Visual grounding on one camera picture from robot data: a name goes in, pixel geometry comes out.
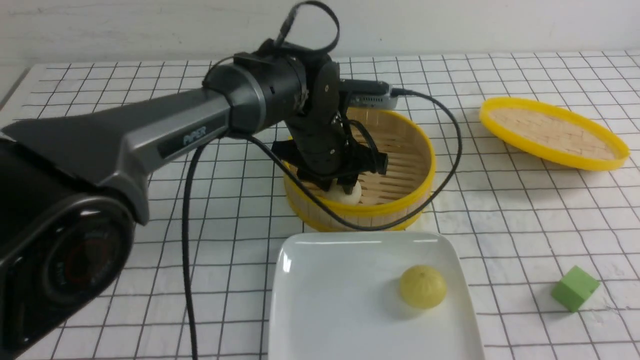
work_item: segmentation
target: grid tablecloth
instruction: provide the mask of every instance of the grid tablecloth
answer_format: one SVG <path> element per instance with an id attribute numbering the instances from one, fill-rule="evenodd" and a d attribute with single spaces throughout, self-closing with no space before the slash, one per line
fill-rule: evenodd
<path id="1" fill-rule="evenodd" d="M 640 358 L 640 51 L 339 61 L 342 77 L 431 94 L 461 122 L 458 172 L 412 229 L 442 233 L 456 247 L 488 359 Z M 22 97 L 14 95 L 15 113 L 0 122 L 89 113 L 197 88 L 210 64 L 39 65 L 20 86 Z M 478 108 L 496 96 L 537 99 L 594 119 L 619 134 L 632 155 L 619 170 L 592 173 L 522 153 L 479 122 Z M 456 149 L 453 126 L 422 99 L 401 99 L 397 111 L 433 141 L 439 184 Z M 288 136 L 280 124 L 259 138 Z M 186 160 L 151 176 L 151 221 L 137 228 L 120 277 L 22 359 L 189 355 L 179 243 Z M 202 156 L 190 220 L 202 359 L 267 358 L 278 250 L 286 237 L 311 231 L 289 209 L 281 176 L 246 142 L 212 143 Z M 550 290 L 574 265 L 603 286 L 571 315 Z"/>

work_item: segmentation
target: square plate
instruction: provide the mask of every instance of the square plate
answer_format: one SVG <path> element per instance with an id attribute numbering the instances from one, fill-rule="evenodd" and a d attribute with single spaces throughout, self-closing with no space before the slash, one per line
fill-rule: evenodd
<path id="1" fill-rule="evenodd" d="M 406 305 L 398 290 L 402 273 L 423 264 L 447 283 L 443 302 L 426 311 Z M 453 246 L 406 231 L 290 237 L 276 266 L 269 358 L 484 359 Z"/>

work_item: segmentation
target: white wall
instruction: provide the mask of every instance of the white wall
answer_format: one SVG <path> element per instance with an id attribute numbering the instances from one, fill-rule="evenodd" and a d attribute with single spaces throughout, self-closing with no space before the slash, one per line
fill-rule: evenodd
<path id="1" fill-rule="evenodd" d="M 296 0 L 0 0 L 0 62 L 210 58 L 277 34 Z M 336 56 L 640 48 L 639 0 L 326 0 Z M 293 40 L 330 21 L 303 12 Z"/>

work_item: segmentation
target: black cable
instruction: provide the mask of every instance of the black cable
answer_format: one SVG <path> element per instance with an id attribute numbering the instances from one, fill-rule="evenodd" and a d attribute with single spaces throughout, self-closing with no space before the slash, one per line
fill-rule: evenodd
<path id="1" fill-rule="evenodd" d="M 388 224 L 385 225 L 379 225 L 379 226 L 360 226 L 358 224 L 352 224 L 351 222 L 348 222 L 346 220 L 344 220 L 343 218 L 341 218 L 340 216 L 338 216 L 338 214 L 334 213 L 333 210 L 331 210 L 327 205 L 325 205 L 320 199 L 318 199 L 299 179 L 298 177 L 296 177 L 283 163 L 282 161 L 280 161 L 280 159 L 278 159 L 278 157 L 273 154 L 273 152 L 271 151 L 271 149 L 269 149 L 269 147 L 267 145 L 264 145 L 264 143 L 262 143 L 260 140 L 254 138 L 251 135 L 238 135 L 236 137 L 238 138 L 244 138 L 245 140 L 254 143 L 255 145 L 257 145 L 258 147 L 260 147 L 260 149 L 262 149 L 262 151 L 264 151 L 267 156 L 269 156 L 269 158 L 271 158 L 271 160 L 273 160 L 276 165 L 278 165 L 278 167 L 285 173 L 287 174 L 287 176 L 291 179 L 291 181 L 293 181 L 293 183 L 300 188 L 300 190 L 309 198 L 311 199 L 311 201 L 317 205 L 319 208 L 321 208 L 325 213 L 327 213 L 329 216 L 331 216 L 335 221 L 337 221 L 338 223 L 346 226 L 346 227 L 350 227 L 354 230 L 358 230 L 358 231 L 380 231 L 380 230 L 387 230 L 390 229 L 394 226 L 397 226 L 399 224 L 402 224 L 403 222 L 411 219 L 412 217 L 414 217 L 415 215 L 418 215 L 419 213 L 422 212 L 422 210 L 424 208 L 426 208 L 429 204 L 431 204 L 431 202 L 433 201 L 433 199 L 442 191 L 442 189 L 445 188 L 445 186 L 447 186 L 447 183 L 449 182 L 449 180 L 451 180 L 451 178 L 453 177 L 453 175 L 455 174 L 455 171 L 458 169 L 458 165 L 460 164 L 460 158 L 462 157 L 462 133 L 460 130 L 460 125 L 458 125 L 458 121 L 456 120 L 456 117 L 451 113 L 451 111 L 449 109 L 447 109 L 446 106 L 444 106 L 440 101 L 437 101 L 436 99 L 434 99 L 433 97 L 429 96 L 429 95 L 425 95 L 419 92 L 415 92 L 413 90 L 406 90 L 406 89 L 394 89 L 394 93 L 395 96 L 417 96 L 417 97 L 421 97 L 423 99 L 429 100 L 431 102 L 433 102 L 436 106 L 438 106 L 442 111 L 444 111 L 445 114 L 447 114 L 447 116 L 451 119 L 451 122 L 453 123 L 453 126 L 456 128 L 456 137 L 458 139 L 458 151 L 456 153 L 456 159 L 453 162 L 453 166 L 451 167 L 451 171 L 449 171 L 449 173 L 447 174 L 447 176 L 445 177 L 444 181 L 442 181 L 442 184 L 431 194 L 431 196 L 425 201 L 423 202 L 420 206 L 418 206 L 416 209 L 414 209 L 413 211 L 411 211 L 409 214 L 393 221 L 390 222 Z"/>
<path id="2" fill-rule="evenodd" d="M 196 320 L 193 314 L 193 298 L 191 296 L 191 279 L 189 278 L 189 203 L 191 202 L 191 185 L 196 172 L 198 160 L 202 151 L 207 146 L 201 145 L 193 153 L 187 178 L 184 181 L 184 197 L 182 199 L 182 277 L 184 278 L 184 298 L 187 305 L 187 317 L 189 318 L 189 332 L 191 333 L 191 358 L 198 359 L 198 340 L 196 337 Z"/>
<path id="3" fill-rule="evenodd" d="M 291 8 L 291 10 L 289 11 L 289 14 L 287 15 L 287 18 L 284 20 L 284 22 L 282 23 L 282 26 L 280 27 L 280 33 L 278 34 L 278 37 L 276 38 L 276 40 L 273 42 L 273 46 L 276 48 L 282 48 L 282 44 L 284 44 L 284 40 L 287 38 L 287 35 L 290 32 L 291 26 L 293 26 L 293 22 L 296 20 L 296 16 L 298 15 L 298 9 L 303 5 L 311 5 L 311 6 L 315 6 L 316 8 L 322 9 L 322 11 L 324 11 L 327 15 L 329 15 L 329 17 L 331 17 L 331 20 L 333 20 L 333 23 L 335 24 L 335 29 L 336 29 L 335 38 L 333 38 L 333 41 L 331 41 L 329 45 L 322 47 L 320 49 L 305 50 L 304 53 L 328 54 L 331 50 L 335 49 L 336 45 L 338 45 L 338 40 L 340 39 L 340 22 L 338 21 L 338 17 L 336 16 L 336 14 L 333 12 L 333 10 L 331 10 L 329 6 L 327 6 L 326 4 L 320 1 L 315 1 L 315 0 L 302 1 L 300 3 L 295 4 Z"/>
<path id="4" fill-rule="evenodd" d="M 378 147 L 376 146 L 376 142 L 373 141 L 373 138 L 371 137 L 371 134 L 369 134 L 369 130 L 367 130 L 367 128 L 364 127 L 364 125 L 362 125 L 361 122 L 356 121 L 356 120 L 349 120 L 349 123 L 354 125 L 358 129 L 358 131 L 360 132 L 360 134 L 364 138 L 364 141 L 369 146 L 369 148 L 371 150 L 371 159 L 373 160 L 373 168 L 376 169 L 376 171 L 377 171 L 378 170 L 378 157 L 377 157 Z"/>

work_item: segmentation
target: green cube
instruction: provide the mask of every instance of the green cube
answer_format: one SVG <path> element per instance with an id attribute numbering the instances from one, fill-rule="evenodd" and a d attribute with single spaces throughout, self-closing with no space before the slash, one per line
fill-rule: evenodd
<path id="1" fill-rule="evenodd" d="M 574 266 L 551 291 L 551 296 L 572 313 L 593 294 L 600 283 L 583 269 Z"/>

